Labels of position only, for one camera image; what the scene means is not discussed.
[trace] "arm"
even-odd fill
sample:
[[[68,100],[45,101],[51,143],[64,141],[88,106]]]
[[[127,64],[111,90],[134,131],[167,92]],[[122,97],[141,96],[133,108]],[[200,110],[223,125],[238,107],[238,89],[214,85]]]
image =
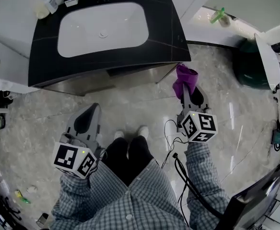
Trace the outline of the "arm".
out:
[[[90,201],[89,179],[79,179],[63,174],[60,178],[61,190],[52,215],[55,220],[51,230],[71,230],[88,220],[88,202]]]
[[[219,211],[224,213],[229,198],[221,189],[216,167],[214,166],[208,145],[206,143],[189,143],[187,151],[187,170],[190,180],[206,201]],[[213,230],[219,219],[204,208],[204,206],[189,191],[187,198],[190,210],[190,227],[197,230]]]

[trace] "bathroom counter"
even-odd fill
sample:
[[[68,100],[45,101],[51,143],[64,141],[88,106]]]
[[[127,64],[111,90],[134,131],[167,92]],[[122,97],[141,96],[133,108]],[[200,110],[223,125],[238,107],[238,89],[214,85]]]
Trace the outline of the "bathroom counter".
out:
[[[60,23],[66,14],[116,2],[135,2],[142,6],[149,30],[149,37],[144,44],[75,57],[62,57],[58,53]],[[38,20],[30,52],[29,86],[44,88],[90,71],[191,60],[184,31],[172,0],[109,0],[104,3],[79,0],[77,5],[71,7],[62,4],[54,14]]]

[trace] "trash can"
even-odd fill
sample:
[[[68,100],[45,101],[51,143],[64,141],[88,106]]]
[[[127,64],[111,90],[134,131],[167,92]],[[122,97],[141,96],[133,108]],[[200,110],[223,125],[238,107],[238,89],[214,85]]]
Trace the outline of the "trash can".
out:
[[[265,68],[257,43],[245,40],[233,54],[233,70],[237,80],[244,86],[270,90]]]

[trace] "black cable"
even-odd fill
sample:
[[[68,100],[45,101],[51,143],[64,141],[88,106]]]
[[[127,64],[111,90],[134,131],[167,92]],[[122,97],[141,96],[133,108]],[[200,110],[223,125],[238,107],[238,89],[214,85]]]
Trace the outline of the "black cable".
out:
[[[221,219],[221,217],[223,216],[223,214],[221,214],[219,211],[215,210],[213,207],[210,206],[210,204],[204,199],[204,197],[200,194],[200,192],[196,189],[196,187],[194,186],[194,184],[191,182],[191,180],[189,179],[189,177],[187,176],[187,173],[184,169],[184,166],[182,164],[182,162],[179,160],[179,158],[177,157],[177,153],[175,153],[173,155],[173,157],[175,158],[175,168],[179,174],[179,176],[183,179],[183,181],[185,182],[185,184],[188,186],[189,190],[194,194],[194,196],[196,197],[196,199],[199,200],[199,202],[210,212],[212,213],[215,217]],[[182,174],[180,173],[180,171],[177,168],[177,164],[180,167],[182,173],[184,174],[185,178],[182,176]]]
[[[169,150],[167,156],[165,157],[165,160],[163,161],[163,163],[162,163],[162,165],[161,165],[161,168],[162,168],[162,169],[163,169],[163,167],[165,166],[165,163],[167,162],[168,157],[170,156],[170,153],[174,150],[174,142],[179,142],[179,141],[177,141],[176,139],[180,139],[180,142],[179,142],[179,143],[182,143],[182,144],[188,143],[188,142],[183,142],[182,139],[181,139],[180,137],[176,137],[176,138],[173,140],[172,145],[170,145],[169,140],[168,140],[167,136],[165,135],[165,126],[166,126],[167,122],[169,122],[169,121],[172,121],[172,122],[175,124],[175,126],[177,127],[177,124],[176,124],[176,122],[175,122],[173,119],[167,120],[167,121],[165,122],[165,124],[164,124],[164,127],[163,127],[163,134],[164,134],[164,137],[165,137],[165,139],[166,139],[166,141],[167,141],[167,143],[168,143],[168,146],[169,146],[169,149],[170,149],[170,150]]]
[[[104,153],[106,154],[106,156],[108,157],[108,154],[107,154],[107,150],[106,150],[106,148],[103,148],[104,149],[104,151],[103,152],[101,152],[101,154],[100,154],[100,158],[96,161],[96,166],[91,170],[91,172],[89,173],[89,176],[90,175],[92,175],[94,172],[96,172],[97,171],[97,168],[98,168],[98,163],[99,163],[99,161],[100,160],[102,160],[102,156],[104,155]]]
[[[180,209],[181,209],[181,211],[182,211],[182,214],[183,214],[183,217],[184,217],[184,219],[185,219],[185,222],[186,222],[187,226],[189,227],[188,221],[187,221],[187,219],[186,219],[186,217],[185,217],[185,214],[184,214],[184,211],[183,211],[183,207],[182,207],[183,194],[184,194],[186,188],[187,188],[187,184],[185,183],[183,192],[182,192],[182,194],[180,195],[180,197],[179,197],[179,199],[178,199],[178,203],[180,204]]]

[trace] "gray tile floor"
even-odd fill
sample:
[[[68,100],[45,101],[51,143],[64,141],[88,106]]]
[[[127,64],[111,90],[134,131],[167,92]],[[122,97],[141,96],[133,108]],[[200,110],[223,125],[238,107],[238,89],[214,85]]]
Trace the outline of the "gray tile floor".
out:
[[[219,133],[209,144],[211,154],[222,186],[232,195],[258,180],[280,160],[280,153],[272,151],[268,156],[276,105],[271,91],[250,89],[237,82],[230,50],[197,45],[190,45],[189,50],[192,62],[186,65],[199,73],[198,84],[208,95],[218,118]],[[117,129],[133,134],[140,125],[147,125],[149,147],[162,163],[169,149],[164,124],[168,119],[176,120],[182,109],[172,90],[175,80],[173,72],[157,85],[128,90],[112,89],[85,97],[41,90],[15,99],[9,106],[7,127],[0,130],[0,171],[11,195],[19,189],[32,202],[26,205],[15,200],[25,213],[27,224],[36,228],[35,220],[43,212],[49,213],[58,198],[60,172],[50,162],[53,146],[69,117],[86,105],[101,105],[103,146],[111,143]],[[169,141],[177,136],[185,140],[176,133],[172,122],[167,123],[165,130]],[[186,145],[175,145],[183,162],[186,149]],[[165,171],[179,197],[184,185],[172,158]],[[36,193],[26,192],[31,185],[37,187]]]

